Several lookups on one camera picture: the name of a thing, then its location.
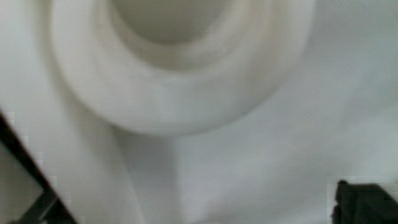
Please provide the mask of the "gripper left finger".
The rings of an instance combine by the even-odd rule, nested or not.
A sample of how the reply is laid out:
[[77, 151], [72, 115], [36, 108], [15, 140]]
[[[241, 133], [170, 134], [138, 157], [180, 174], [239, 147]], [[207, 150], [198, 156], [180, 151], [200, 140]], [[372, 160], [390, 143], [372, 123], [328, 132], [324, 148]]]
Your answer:
[[28, 177], [38, 184], [42, 193], [20, 215], [20, 218], [12, 224], [76, 224], [74, 218], [65, 209], [58, 195], [49, 186], [49, 182], [42, 176], [38, 168], [33, 164], [33, 160], [28, 156], [24, 146], [20, 144], [15, 132], [10, 128], [10, 124], [4, 121], [4, 117], [0, 114], [0, 143], [4, 146], [22, 170], [28, 173]]

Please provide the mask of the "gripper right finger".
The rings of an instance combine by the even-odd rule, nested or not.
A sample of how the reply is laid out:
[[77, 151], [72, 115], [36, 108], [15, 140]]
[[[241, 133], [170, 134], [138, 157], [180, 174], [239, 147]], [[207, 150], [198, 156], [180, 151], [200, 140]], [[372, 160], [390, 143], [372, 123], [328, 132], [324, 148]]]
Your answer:
[[398, 224], [398, 200], [376, 184], [337, 182], [331, 224]]

